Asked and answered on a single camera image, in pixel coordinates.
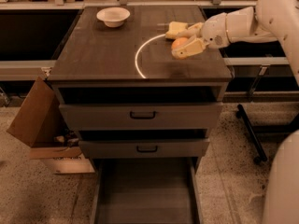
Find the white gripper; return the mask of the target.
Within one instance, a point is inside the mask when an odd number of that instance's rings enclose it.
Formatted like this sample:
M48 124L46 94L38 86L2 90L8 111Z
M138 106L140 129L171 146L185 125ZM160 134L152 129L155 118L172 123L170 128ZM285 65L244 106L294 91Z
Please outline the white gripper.
M230 40L226 29L226 13L221 13L210 17L204 23L198 22L186 30L177 34L179 37L187 37L187 43L177 49L171 49L171 53L176 59L185 59L193 55L202 53L206 46L210 49L226 48L230 45Z

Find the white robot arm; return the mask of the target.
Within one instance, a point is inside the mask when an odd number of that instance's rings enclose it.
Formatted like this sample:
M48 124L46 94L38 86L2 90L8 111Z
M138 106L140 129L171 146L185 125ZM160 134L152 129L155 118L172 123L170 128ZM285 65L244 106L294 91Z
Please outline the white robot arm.
M297 0L258 0L255 7L221 13L186 28L175 38L172 55L184 59L206 48L225 48L245 41L276 40L299 84L299 7ZM299 224L299 129L281 143L273 159L265 195L262 224Z

